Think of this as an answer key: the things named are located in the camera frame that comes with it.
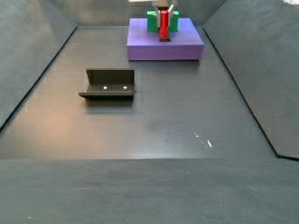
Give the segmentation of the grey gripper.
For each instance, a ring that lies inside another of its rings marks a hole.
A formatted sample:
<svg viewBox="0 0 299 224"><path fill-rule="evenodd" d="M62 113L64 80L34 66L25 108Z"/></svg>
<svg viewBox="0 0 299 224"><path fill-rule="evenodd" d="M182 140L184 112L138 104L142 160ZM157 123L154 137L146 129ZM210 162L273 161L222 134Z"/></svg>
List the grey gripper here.
<svg viewBox="0 0 299 224"><path fill-rule="evenodd" d="M168 6L168 13L173 11L173 6L177 5L177 0L126 0L129 3L150 2L154 5L156 26L160 26L160 10L158 6Z"/></svg>

